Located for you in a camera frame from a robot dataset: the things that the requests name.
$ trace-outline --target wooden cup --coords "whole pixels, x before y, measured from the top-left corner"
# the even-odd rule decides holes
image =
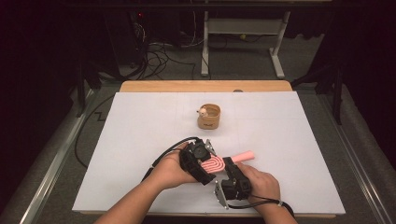
[[[206,130],[217,129],[220,122],[220,107],[212,104],[202,105],[201,108],[203,107],[206,108],[207,117],[198,117],[198,127]]]

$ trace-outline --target pink object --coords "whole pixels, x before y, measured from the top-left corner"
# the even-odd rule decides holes
[[[239,161],[249,161],[254,159],[254,153],[252,151],[246,151],[236,156],[231,157],[233,162]],[[224,161],[221,157],[213,156],[208,161],[204,161],[201,163],[201,166],[210,174],[223,171],[225,168]]]

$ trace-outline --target pink handle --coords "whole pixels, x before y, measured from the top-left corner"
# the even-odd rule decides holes
[[[236,156],[231,157],[233,162],[239,162],[239,161],[249,161],[254,159],[254,153],[249,150],[246,152],[243,152],[241,154],[238,154]]]

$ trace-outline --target wire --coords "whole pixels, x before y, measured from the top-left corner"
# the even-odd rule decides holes
[[[156,60],[159,61],[159,63],[155,65],[155,66],[157,66],[155,68],[155,70],[150,68],[150,70],[152,71],[151,74],[143,76],[142,79],[145,79],[145,78],[148,78],[148,77],[152,77],[152,76],[159,77],[158,74],[160,74],[165,69],[165,67],[168,64],[168,62],[185,64],[185,65],[191,65],[192,66],[191,79],[193,79],[193,73],[194,73],[194,70],[195,70],[196,63],[183,63],[183,62],[180,62],[180,61],[177,61],[177,60],[171,58],[166,52],[166,47],[165,46],[168,46],[168,45],[165,44],[165,43],[153,42],[153,43],[150,43],[148,45],[151,46],[151,47],[156,47],[156,46],[159,47],[158,49],[153,49],[152,51],[148,52],[150,54],[155,55],[155,57],[148,59],[148,61],[152,61],[152,60],[156,59]]]
[[[194,36],[193,36],[193,39],[192,39],[192,41],[190,43],[190,46],[194,43],[196,32],[197,32],[197,22],[196,22],[195,11],[192,12],[192,16],[194,18]]]
[[[204,43],[204,40],[202,39],[202,40],[200,40],[198,43],[196,43],[196,44],[191,44],[191,45],[188,45],[188,46],[181,46],[182,48],[190,48],[190,47],[195,47],[195,46],[198,46],[198,45],[201,45],[202,43]]]
[[[88,115],[88,117],[87,117],[87,118],[84,120],[84,122],[82,123],[81,128],[78,130],[78,134],[77,134],[77,138],[76,138],[76,142],[75,142],[74,152],[75,152],[75,157],[76,157],[77,161],[78,161],[82,166],[84,166],[85,168],[88,168],[88,165],[86,165],[86,164],[81,160],[81,158],[78,156],[78,147],[77,147],[77,145],[78,145],[78,139],[79,139],[79,137],[81,136],[81,132],[82,132],[82,130],[84,129],[85,124],[87,123],[88,119],[90,119],[90,117],[92,116],[92,114],[95,113],[96,110],[97,110],[101,105],[103,105],[105,102],[107,102],[109,99],[113,98],[114,96],[115,96],[115,94],[113,94],[113,95],[107,97],[102,103],[100,103],[100,104],[90,113],[90,115]]]
[[[131,80],[132,77],[135,77],[135,76],[139,75],[141,72],[143,72],[144,70],[146,70],[146,68],[147,68],[147,63],[146,63],[145,60],[143,60],[142,63],[139,64],[139,66],[138,66],[134,71],[132,71],[132,72],[131,72],[130,74],[128,74],[128,75],[125,75],[124,77],[125,77],[125,79],[127,79],[127,80]],[[101,78],[103,81],[110,82],[110,83],[111,83],[111,82],[113,82],[113,83],[120,83],[120,82],[123,82],[122,80],[119,80],[118,78],[106,77],[106,76],[104,76],[104,75],[102,75],[102,74],[100,74],[100,73],[98,73],[98,76],[99,76],[99,78]]]
[[[201,56],[201,58],[202,58],[202,61],[204,61],[204,63],[205,63],[206,66],[207,66],[207,74],[208,74],[208,76],[209,76],[209,80],[212,80],[212,75],[210,74],[210,67],[209,67],[209,64],[208,64],[207,61],[205,60],[204,56]]]
[[[263,197],[255,196],[252,194],[250,196],[255,197],[255,198],[264,199],[264,201],[257,202],[257,203],[250,203],[250,204],[241,205],[241,206],[235,206],[235,205],[228,204],[228,206],[232,209],[245,209],[245,208],[251,208],[251,207],[255,207],[255,206],[266,204],[266,203],[276,203],[278,206],[284,206],[289,211],[289,213],[294,217],[294,212],[288,203],[285,203],[285,202],[282,202],[282,201],[276,200],[276,199],[263,198]]]
[[[143,28],[142,25],[140,25],[137,22],[135,22],[134,25],[136,25],[138,27],[138,29],[142,32],[142,43],[144,43],[145,40],[146,40],[146,31],[145,31],[145,29]]]

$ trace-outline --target person's left hand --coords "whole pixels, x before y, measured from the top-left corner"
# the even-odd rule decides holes
[[[155,166],[151,174],[146,179],[153,181],[161,189],[175,188],[184,183],[197,182],[192,175],[180,167],[178,153],[187,146],[188,142],[182,143],[176,149],[166,154]]]

